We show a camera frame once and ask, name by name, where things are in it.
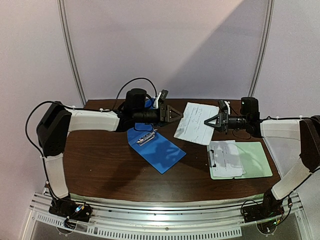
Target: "table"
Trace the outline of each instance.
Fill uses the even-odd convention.
[[[183,112],[187,102],[218,105],[212,99],[168,99]],[[85,108],[108,109],[114,100],[89,100]],[[239,112],[241,101],[231,100]],[[274,161],[262,139],[235,138],[214,131],[213,140],[261,142],[273,176],[251,179],[212,180],[207,147],[174,138],[179,122],[158,132],[186,152],[177,164],[160,174],[128,144],[127,133],[84,130],[71,132],[64,152],[64,174],[70,193],[87,197],[144,202],[193,202],[243,198],[264,193],[280,180]],[[245,131],[237,137],[247,138]]]

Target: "robotic arm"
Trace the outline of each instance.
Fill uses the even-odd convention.
[[[66,185],[63,155],[68,134],[79,130],[126,132],[135,123],[165,126],[183,117],[183,114],[164,103],[167,90],[162,90],[154,101],[147,92],[134,88],[127,92],[118,110],[75,109],[54,102],[36,128],[38,142],[43,151],[47,184],[52,195],[49,212],[54,215],[88,222],[92,208],[86,203],[71,200]],[[151,105],[145,106],[146,97]]]
[[[245,222],[276,216],[279,209],[283,211],[283,200],[319,169],[320,115],[260,119],[258,100],[253,97],[241,99],[241,115],[231,115],[227,101],[219,100],[218,104],[221,112],[204,121],[204,124],[219,132],[243,129],[256,138],[289,138],[300,141],[301,154],[293,168],[264,193],[261,204],[245,206],[242,209]]]

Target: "dark brown tabletop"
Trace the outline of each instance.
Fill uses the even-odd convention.
[[[216,100],[168,99],[167,103],[184,111],[187,102],[218,105]],[[86,108],[111,108],[113,100],[89,100]],[[231,106],[239,112],[240,101]],[[87,197],[146,202],[190,202],[243,198],[264,193],[280,180],[275,163],[259,138],[248,140],[214,131],[213,140],[261,142],[273,176],[250,179],[212,180],[207,147],[174,138],[179,122],[159,128],[158,132],[186,152],[177,164],[160,174],[128,144],[127,133],[107,131],[71,132],[63,164],[70,193]],[[236,136],[248,138],[244,130]]]

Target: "white paper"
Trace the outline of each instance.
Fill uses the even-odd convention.
[[[214,117],[218,112],[217,106],[188,102],[174,137],[208,146],[214,134],[214,128],[205,125],[204,121]]]
[[[238,177],[244,173],[237,146],[230,141],[212,141],[208,146],[215,177]]]

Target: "metal frame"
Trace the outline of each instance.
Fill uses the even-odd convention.
[[[72,43],[71,43],[65,1],[64,0],[57,0],[57,3],[58,3],[58,8],[59,8],[59,15],[60,15],[60,21],[61,21],[61,27],[62,27],[65,48],[66,48],[66,52],[67,52],[67,55],[69,58],[74,83],[75,83],[80,101],[81,101],[82,105],[84,106],[87,103],[87,99],[86,99],[85,91],[84,91],[82,83],[81,83],[81,79],[80,79],[77,64],[76,64],[75,54],[74,54],[74,50],[73,50]]]
[[[255,90],[257,87],[258,83],[258,78],[260,75],[260,71],[262,68],[262,63],[265,57],[266,53],[266,48],[267,48],[267,42],[268,42],[268,37],[270,33],[270,28],[271,28],[271,20],[272,20],[272,14],[274,10],[274,0],[268,0],[268,7],[267,11],[265,14],[265,20],[264,20],[264,26],[262,30],[262,39],[260,43],[260,48],[259,48],[259,55],[258,55],[258,60],[255,66],[254,70],[254,75],[253,75],[253,80],[249,89],[248,97],[253,97],[255,94]]]
[[[86,201],[93,208],[89,223],[78,222],[77,233],[125,240],[204,240],[229,239],[242,236],[245,223],[240,208],[247,199],[260,203],[263,195],[247,198],[198,202],[134,202],[71,195],[75,201]],[[297,193],[292,194],[300,234],[311,240],[308,221]],[[48,189],[36,193],[30,204],[23,240],[31,239],[36,221],[61,229],[64,218],[48,213],[51,204]],[[288,212],[287,202],[284,209]]]

